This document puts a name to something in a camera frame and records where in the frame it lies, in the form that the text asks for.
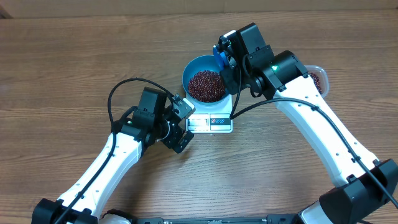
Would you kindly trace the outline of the blue plastic measuring scoop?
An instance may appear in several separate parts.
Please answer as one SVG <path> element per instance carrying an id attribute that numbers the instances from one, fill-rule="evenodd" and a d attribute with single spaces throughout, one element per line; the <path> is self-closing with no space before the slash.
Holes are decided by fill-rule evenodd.
<path id="1" fill-rule="evenodd" d="M 223 70 L 225 66 L 227 66 L 228 64 L 228 59 L 226 54 L 217 45 L 213 46 L 212 52 L 218 66 L 220 67 L 220 69 Z"/>

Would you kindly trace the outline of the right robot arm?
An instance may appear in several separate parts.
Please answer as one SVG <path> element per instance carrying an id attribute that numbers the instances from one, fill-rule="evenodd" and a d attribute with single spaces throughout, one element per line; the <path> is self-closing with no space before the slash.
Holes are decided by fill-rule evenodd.
<path id="1" fill-rule="evenodd" d="M 245 88 L 262 105 L 275 104 L 311 145 L 334 187 L 288 223 L 361 223 L 387 203 L 396 204 L 397 164 L 379 160 L 348 131 L 291 51 L 274 54 L 256 24 L 222 35 L 213 47 L 227 91 Z"/>

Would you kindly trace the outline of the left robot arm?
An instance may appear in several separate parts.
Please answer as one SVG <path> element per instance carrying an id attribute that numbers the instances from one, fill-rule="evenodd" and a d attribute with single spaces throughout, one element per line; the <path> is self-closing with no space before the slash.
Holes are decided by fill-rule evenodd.
<path id="1" fill-rule="evenodd" d="M 34 208 L 31 222 L 135 223 L 126 212 L 103 211 L 121 179 L 156 141 L 181 153 L 193 138 L 193 133 L 179 124 L 195 106 L 180 95 L 166 105 L 167 98 L 164 91 L 144 88 L 139 104 L 115 121 L 103 150 L 86 172 L 56 201 L 43 198 Z"/>

